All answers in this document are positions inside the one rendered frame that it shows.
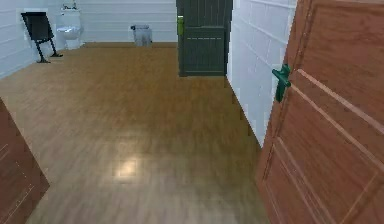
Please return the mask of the white toilet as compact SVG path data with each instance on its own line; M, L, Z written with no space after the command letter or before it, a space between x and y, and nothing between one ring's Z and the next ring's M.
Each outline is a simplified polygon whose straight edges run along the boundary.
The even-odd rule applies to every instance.
M66 49L78 49L82 45L81 9L77 6L76 0L67 0L62 4L56 31L64 40Z

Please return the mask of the grey bin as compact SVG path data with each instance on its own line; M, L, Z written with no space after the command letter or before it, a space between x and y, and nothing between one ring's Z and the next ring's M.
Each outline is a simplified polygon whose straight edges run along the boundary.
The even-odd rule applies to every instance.
M148 25L132 25L131 30L137 46L150 46L152 43L152 30Z

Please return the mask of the dark green room door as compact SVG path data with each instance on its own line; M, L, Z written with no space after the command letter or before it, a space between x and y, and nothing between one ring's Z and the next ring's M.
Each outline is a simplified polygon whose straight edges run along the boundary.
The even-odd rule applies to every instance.
M184 17L178 37L179 75L224 76L227 73L233 0L176 0Z

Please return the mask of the brown wooden room door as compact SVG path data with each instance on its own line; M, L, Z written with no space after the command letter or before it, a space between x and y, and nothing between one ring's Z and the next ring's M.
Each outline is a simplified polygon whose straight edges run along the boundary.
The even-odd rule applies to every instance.
M384 0L298 0L256 171L270 224L384 224Z

